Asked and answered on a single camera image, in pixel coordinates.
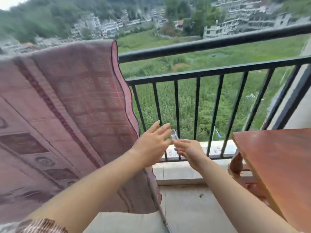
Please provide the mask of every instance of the person's left hand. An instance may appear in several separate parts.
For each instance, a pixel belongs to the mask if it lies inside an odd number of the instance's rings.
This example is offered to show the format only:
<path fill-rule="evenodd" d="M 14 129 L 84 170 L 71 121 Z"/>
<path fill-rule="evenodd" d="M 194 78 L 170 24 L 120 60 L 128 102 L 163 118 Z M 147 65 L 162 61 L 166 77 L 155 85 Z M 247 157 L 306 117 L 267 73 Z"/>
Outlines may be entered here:
<path fill-rule="evenodd" d="M 150 167 L 161 160 L 164 151 L 171 143 L 166 139 L 172 132 L 169 123 L 157 129 L 160 121 L 155 122 L 133 145 L 131 153 L 141 162 L 142 167 Z"/>

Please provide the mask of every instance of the vertical black bar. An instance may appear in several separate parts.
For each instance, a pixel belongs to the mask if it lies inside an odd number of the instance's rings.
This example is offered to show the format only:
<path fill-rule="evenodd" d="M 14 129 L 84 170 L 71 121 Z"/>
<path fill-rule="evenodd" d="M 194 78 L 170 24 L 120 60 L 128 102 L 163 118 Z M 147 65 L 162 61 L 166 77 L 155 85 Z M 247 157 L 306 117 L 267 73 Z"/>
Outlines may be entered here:
<path fill-rule="evenodd" d="M 159 99 L 158 99 L 158 91 L 156 89 L 156 83 L 153 83 L 152 86 L 153 86 L 153 93 L 155 95 L 155 105 L 156 105 L 156 110 L 158 113 L 158 119 L 160 120 L 160 126 L 162 126 L 161 112 L 160 112 L 160 105 L 159 105 Z M 165 156 L 165 161 L 167 161 L 166 151 L 164 151 L 164 156 Z"/>
<path fill-rule="evenodd" d="M 228 132 L 226 134 L 226 138 L 224 140 L 224 144 L 222 146 L 221 153 L 220 153 L 220 157 L 221 158 L 224 157 L 224 152 L 225 152 L 225 149 L 226 149 L 226 146 L 227 146 L 228 138 L 229 138 L 230 133 L 231 133 L 231 129 L 232 129 L 232 125 L 233 125 L 233 122 L 234 122 L 234 119 L 235 119 L 236 112 L 238 111 L 239 103 L 240 103 L 240 100 L 241 100 L 241 97 L 242 97 L 242 94 L 243 94 L 243 90 L 244 90 L 244 86 L 245 86 L 245 83 L 246 83 L 246 80 L 247 80 L 247 76 L 248 76 L 248 72 L 246 71 L 246 72 L 243 73 L 242 81 L 241 81 L 241 84 L 240 84 L 239 93 L 238 93 L 238 95 L 237 95 L 237 97 L 235 99 L 235 105 L 234 105 L 234 108 L 233 108 L 233 111 L 232 111 L 232 115 L 231 115 L 231 119 L 230 119 L 230 122 L 229 122 Z"/>
<path fill-rule="evenodd" d="M 138 100 L 138 96 L 137 96 L 137 91 L 136 91 L 135 85 L 132 86 L 132 89 L 133 89 L 133 94 L 134 94 L 134 98 L 135 98 L 135 101 L 136 101 L 136 105 L 137 105 L 137 108 L 138 108 L 138 113 L 139 113 L 139 116 L 140 116 L 140 120 L 142 121 L 142 128 L 144 129 L 144 132 L 145 132 L 146 131 L 146 125 L 145 125 L 145 122 L 144 122 L 144 118 L 142 116 L 142 109 L 140 108 L 140 104 L 139 104 L 139 100 Z"/>
<path fill-rule="evenodd" d="M 224 75 L 219 75 L 218 90 L 217 90 L 215 106 L 214 106 L 214 114 L 213 114 L 213 120 L 212 120 L 211 132 L 210 132 L 210 139 L 208 141 L 207 152 L 206 152 L 207 156 L 210 155 L 211 144 L 212 144 L 212 141 L 213 141 L 213 134 L 214 134 L 214 129 L 215 129 L 215 123 L 216 123 L 216 117 L 217 117 L 217 111 L 218 111 L 218 106 L 219 106 L 219 100 L 220 100 L 220 95 L 221 95 L 221 89 L 222 89 L 223 81 L 224 81 Z"/>
<path fill-rule="evenodd" d="M 174 89 L 175 89 L 175 107 L 176 107 L 176 125 L 177 125 L 177 136 L 180 137 L 179 130 L 179 102 L 178 102 L 178 81 L 174 80 Z"/>
<path fill-rule="evenodd" d="M 305 69 L 272 129 L 283 129 L 311 87 L 311 64 Z"/>
<path fill-rule="evenodd" d="M 271 123 L 275 113 L 277 112 L 278 108 L 280 107 L 284 97 L 286 96 L 286 94 L 287 94 L 289 88 L 291 87 L 294 79 L 296 78 L 296 75 L 298 74 L 300 68 L 301 68 L 301 65 L 296 65 L 293 68 L 293 70 L 292 70 L 290 76 L 288 77 L 287 82 L 285 83 L 285 85 L 284 85 L 284 87 L 283 87 L 279 97 L 277 98 L 277 100 L 276 100 L 276 102 L 275 102 L 275 104 L 274 104 L 274 106 L 273 106 L 273 108 L 272 108 L 272 110 L 271 110 L 271 112 L 270 112 L 270 114 L 269 114 L 265 124 L 263 125 L 262 130 L 266 130 L 269 127 L 269 125 L 270 125 L 270 123 Z"/>
<path fill-rule="evenodd" d="M 197 113 L 199 110 L 199 96 L 200 96 L 200 81 L 201 78 L 196 78 L 196 97 L 195 97 L 195 115 L 194 115 L 194 136 L 193 139 L 196 140 L 196 127 L 197 127 Z"/>
<path fill-rule="evenodd" d="M 260 92 L 259 92 L 259 94 L 258 94 L 258 96 L 257 96 L 257 99 L 256 99 L 256 101 L 255 101 L 255 104 L 254 104 L 254 106 L 253 106 L 251 115 L 250 115 L 250 117 L 249 117 L 249 119 L 248 119 L 248 121 L 247 121 L 247 124 L 246 124 L 246 127 L 245 127 L 244 131 L 248 131 L 248 130 L 251 128 L 252 122 L 253 122 L 254 117 L 255 117 L 255 115 L 256 115 L 256 113 L 257 113 L 257 110 L 258 110 L 258 108 L 259 108 L 261 99 L 263 98 L 263 95 L 264 95 L 265 92 L 266 92 L 266 89 L 267 89 L 267 87 L 268 87 L 268 85 L 269 85 L 269 82 L 270 82 L 270 80 L 271 80 L 271 77 L 272 77 L 273 73 L 274 73 L 274 69 L 269 69 L 269 70 L 268 70 L 268 72 L 267 72 L 267 74 L 266 74 L 266 77 L 265 77 L 265 80 L 264 80 L 264 82 L 263 82 L 263 85 L 262 85 L 262 87 L 261 87 L 261 89 L 260 89 Z"/>

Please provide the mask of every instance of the green field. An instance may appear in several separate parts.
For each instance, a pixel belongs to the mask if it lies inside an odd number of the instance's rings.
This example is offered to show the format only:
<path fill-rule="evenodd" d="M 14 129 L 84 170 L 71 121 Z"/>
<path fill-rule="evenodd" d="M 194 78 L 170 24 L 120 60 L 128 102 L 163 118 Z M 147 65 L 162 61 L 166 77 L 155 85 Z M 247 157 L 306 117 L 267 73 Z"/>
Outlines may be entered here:
<path fill-rule="evenodd" d="M 120 68 L 124 77 L 129 78 L 288 58 L 299 55 L 309 37 L 309 35 L 301 35 L 123 63 L 120 64 Z M 160 39 L 154 37 L 151 32 L 129 35 L 117 41 L 119 53 L 180 42 L 178 39 Z M 290 74 L 290 70 L 291 67 L 287 67 L 279 68 L 274 72 L 253 121 L 252 130 L 260 129 L 267 115 L 267 108 L 270 106 L 271 98 L 285 83 Z M 227 74 L 224 78 L 216 119 L 216 129 L 223 137 L 228 128 L 237 90 L 241 81 L 241 75 L 242 74 Z M 256 98 L 247 99 L 246 96 L 250 94 L 256 95 L 256 93 L 259 92 L 265 75 L 266 70 L 252 71 L 249 73 L 232 131 L 239 131 L 243 128 L 251 107 L 256 100 Z M 193 139 L 196 80 L 179 80 L 178 86 L 180 136 L 182 139 Z M 197 140 L 199 141 L 206 141 L 209 138 L 217 87 L 218 76 L 201 78 L 197 127 Z M 158 118 L 153 88 L 151 84 L 138 85 L 136 88 L 144 121 L 146 127 L 149 127 Z M 173 82 L 158 83 L 157 89 L 162 121 L 163 123 L 170 122 L 172 127 L 176 128 L 174 84 Z M 135 114 L 140 122 L 135 102 L 133 106 Z"/>

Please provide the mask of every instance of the forearm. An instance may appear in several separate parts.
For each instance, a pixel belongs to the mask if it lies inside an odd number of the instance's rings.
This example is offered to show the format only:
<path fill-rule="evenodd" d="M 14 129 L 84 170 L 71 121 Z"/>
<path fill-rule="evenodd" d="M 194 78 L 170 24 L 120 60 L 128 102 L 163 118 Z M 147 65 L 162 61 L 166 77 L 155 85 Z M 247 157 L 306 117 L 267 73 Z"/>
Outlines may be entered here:
<path fill-rule="evenodd" d="M 27 218 L 55 220 L 69 233 L 81 233 L 98 214 L 107 198 L 115 193 L 142 167 L 126 152 L 59 193 Z"/>
<path fill-rule="evenodd" d="M 238 233 L 298 233 L 282 217 L 206 158 L 200 174 Z"/>

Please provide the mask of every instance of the pink blanket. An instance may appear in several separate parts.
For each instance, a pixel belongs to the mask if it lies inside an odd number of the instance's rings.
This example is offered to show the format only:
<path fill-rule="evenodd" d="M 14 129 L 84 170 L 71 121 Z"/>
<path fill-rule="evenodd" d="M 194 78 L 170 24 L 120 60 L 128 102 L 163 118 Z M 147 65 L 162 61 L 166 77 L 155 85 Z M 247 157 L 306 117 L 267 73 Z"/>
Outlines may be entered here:
<path fill-rule="evenodd" d="M 125 153 L 138 136 L 115 41 L 79 42 L 1 61 L 0 223 L 21 220 Z M 153 196 L 161 200 L 148 168 L 102 211 L 155 212 Z"/>

